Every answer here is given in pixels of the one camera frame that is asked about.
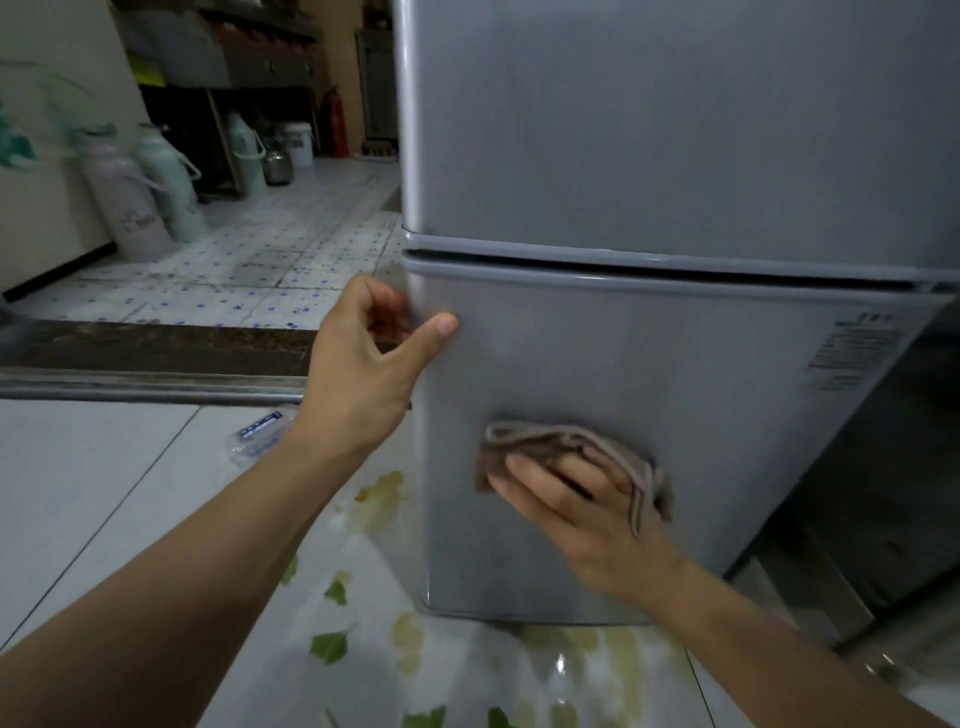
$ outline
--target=hand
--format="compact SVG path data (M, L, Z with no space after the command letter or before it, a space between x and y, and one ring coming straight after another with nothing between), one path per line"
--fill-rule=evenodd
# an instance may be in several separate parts
M592 499L519 454L506 459L513 478L491 475L490 484L523 518L546 532L584 586L653 611L670 592L685 559L667 537L651 497L645 499L639 538L634 538L629 476L597 449L586 448L584 456L564 454L550 468Z
M406 295L356 276L320 324L291 435L366 457L400 424L417 377L457 326L440 313L411 332ZM375 341L398 346L380 353Z

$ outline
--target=beige wall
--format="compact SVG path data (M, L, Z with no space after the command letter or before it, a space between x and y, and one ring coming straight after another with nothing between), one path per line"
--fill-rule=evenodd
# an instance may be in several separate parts
M350 153L360 154L367 135L354 32L363 27L363 0L300 0L300 6L317 18L323 32L330 82L344 99Z
M82 84L88 103L69 90L60 102L83 123L109 121L129 145L147 112L105 0L30 0L0 4L0 57L41 63ZM47 71L0 64L0 101L31 139L39 164L0 166L0 290L87 253L110 238L76 160L60 144L43 94Z

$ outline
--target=refrigerator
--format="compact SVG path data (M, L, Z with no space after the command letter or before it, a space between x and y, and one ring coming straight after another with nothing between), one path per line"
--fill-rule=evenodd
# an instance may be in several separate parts
M631 623L473 487L484 426L663 466L723 574L960 280L960 6L398 0L422 598Z

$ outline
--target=label on refrigerator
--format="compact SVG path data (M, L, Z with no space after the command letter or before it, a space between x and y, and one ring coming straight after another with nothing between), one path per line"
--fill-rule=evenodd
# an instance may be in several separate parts
M905 332L892 313L864 311L836 321L806 365L804 383L819 392L847 392L884 367Z

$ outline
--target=stainless steel pot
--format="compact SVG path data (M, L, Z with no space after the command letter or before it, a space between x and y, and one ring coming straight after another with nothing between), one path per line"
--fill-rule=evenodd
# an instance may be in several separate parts
M294 164L285 149L268 149L261 163L267 184L289 184L294 180Z

